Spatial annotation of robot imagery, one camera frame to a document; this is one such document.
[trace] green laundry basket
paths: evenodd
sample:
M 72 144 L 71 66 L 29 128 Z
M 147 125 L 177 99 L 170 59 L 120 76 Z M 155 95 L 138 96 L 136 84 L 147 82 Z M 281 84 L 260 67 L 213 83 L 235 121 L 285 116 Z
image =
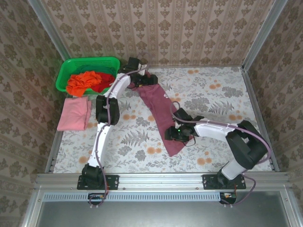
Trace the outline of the green laundry basket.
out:
M 99 65 L 111 68 L 115 74 L 113 75 L 115 78 L 118 73 L 118 69 L 120 68 L 120 61 L 115 57 L 89 57 L 89 58 L 71 58 L 63 62 L 58 78 L 56 80 L 56 88 L 59 91 L 66 92 L 67 81 L 71 77 L 71 74 L 81 66 L 85 65 Z M 107 92 L 109 87 L 105 88 L 101 94 Z M 93 91 L 91 88 L 86 89 L 85 95 L 99 95 Z

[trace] gray fern leaf pattern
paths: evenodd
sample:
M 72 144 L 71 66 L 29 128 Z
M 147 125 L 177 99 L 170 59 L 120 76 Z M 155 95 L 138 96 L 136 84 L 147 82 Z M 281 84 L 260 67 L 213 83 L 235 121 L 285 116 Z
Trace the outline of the gray fern leaf pattern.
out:
M 136 119 L 136 123 L 137 123 L 137 125 L 143 126 L 143 127 L 149 126 L 149 125 L 151 124 L 151 123 L 148 122 L 147 120 L 144 120 L 144 118 L 142 118 L 142 117 L 138 117 L 138 118 Z
M 141 145 L 141 143 L 146 142 L 150 138 L 148 137 L 148 133 L 145 133 L 145 131 L 140 132 L 136 130 L 137 133 L 131 131 L 127 135 L 125 135 L 124 139 L 121 141 L 123 144 L 127 145 L 134 145 L 136 146 Z
M 144 150 L 139 150 L 136 152 L 135 156 L 134 156 L 138 161 L 142 162 L 145 160 L 146 158 L 146 154 L 144 152 Z
M 169 161 L 169 168 L 172 168 L 174 166 L 178 166 L 181 161 L 182 161 L 182 157 L 179 156 L 179 155 L 177 156 L 177 158 L 171 159 Z
M 164 83 L 160 83 L 160 84 L 164 91 L 172 90 L 172 87 L 168 82 L 166 82 L 166 84 L 164 84 Z
M 157 125 L 154 125 L 154 126 L 150 126 L 147 128 L 148 131 L 156 131 L 158 130 L 158 126 Z
M 199 85 L 201 88 L 204 88 L 206 85 L 206 79 L 203 77 L 195 77 L 194 85 Z
M 148 167 L 163 167 L 166 165 L 165 161 L 153 161 L 146 164 Z
M 223 87 L 222 91 L 225 91 L 225 97 L 231 98 L 232 96 L 240 97 L 243 96 L 243 92 L 241 90 L 237 90 L 232 87 Z
M 122 156 L 125 156 L 127 155 L 128 152 L 130 152 L 132 149 L 129 147 L 129 146 L 124 146 L 122 148 L 120 148 L 118 150 L 118 154 L 122 155 Z
M 234 107 L 232 106 L 231 103 L 228 101 L 222 102 L 221 103 L 215 102 L 212 104 L 211 108 L 208 110 L 208 112 L 215 113 L 215 114 L 227 114 L 228 111 L 233 110 Z
M 131 105 L 127 102 L 119 102 L 119 111 L 120 113 L 123 113 L 125 110 L 131 109 Z
M 209 100 L 207 98 L 193 98 L 191 101 L 186 101 L 184 103 L 186 108 L 189 108 L 190 110 L 200 110 L 202 112 L 206 112 L 208 110 L 208 106 L 206 104 L 209 104 Z

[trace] red cloth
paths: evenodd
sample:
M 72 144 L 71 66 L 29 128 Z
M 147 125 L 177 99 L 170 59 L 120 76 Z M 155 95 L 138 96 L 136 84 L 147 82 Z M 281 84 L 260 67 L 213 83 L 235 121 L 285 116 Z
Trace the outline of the red cloth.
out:
M 110 74 L 103 72 L 96 72 L 96 74 L 101 76 L 102 82 L 90 87 L 95 92 L 101 93 L 106 87 L 110 87 L 111 84 L 115 81 L 115 77 Z
M 72 96 L 82 97 L 87 88 L 102 84 L 101 76 L 94 71 L 86 71 L 79 75 L 71 75 L 67 81 L 66 91 Z
M 134 88 L 133 90 L 139 92 L 141 99 L 150 109 L 153 117 L 155 118 L 163 144 L 169 156 L 171 157 L 179 153 L 184 148 L 184 144 L 182 142 L 164 139 L 165 130 L 170 126 L 175 126 L 175 122 L 172 120 L 169 110 L 172 101 L 169 99 L 163 88 L 159 84 L 155 84 Z

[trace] wallpaper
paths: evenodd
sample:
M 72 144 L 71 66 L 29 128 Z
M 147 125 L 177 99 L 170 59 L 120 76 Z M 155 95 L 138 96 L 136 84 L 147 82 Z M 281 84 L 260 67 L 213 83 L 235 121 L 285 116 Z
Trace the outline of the wallpaper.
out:
M 273 0 L 42 0 L 71 57 L 241 65 Z
M 63 101 L 60 59 L 26 1 L 0 1 L 0 226 L 19 225 L 44 172 Z
M 303 1 L 288 1 L 249 75 L 279 166 L 303 208 Z

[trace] maroon cloth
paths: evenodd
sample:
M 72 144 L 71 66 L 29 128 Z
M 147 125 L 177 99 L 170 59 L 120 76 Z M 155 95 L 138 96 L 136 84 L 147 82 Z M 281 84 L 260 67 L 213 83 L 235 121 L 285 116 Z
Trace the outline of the maroon cloth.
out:
M 133 90 L 139 92 L 141 99 L 150 109 L 153 117 L 155 118 L 163 144 L 169 156 L 179 153 L 184 148 L 184 144 L 182 142 L 164 139 L 165 130 L 170 126 L 175 126 L 175 122 L 172 120 L 169 110 L 171 100 L 163 88 L 159 84 L 155 84 L 133 88 Z
M 96 72 L 102 78 L 101 84 L 97 84 L 91 87 L 91 89 L 95 92 L 101 93 L 105 88 L 110 87 L 111 84 L 115 81 L 115 77 L 110 74 L 103 72 Z

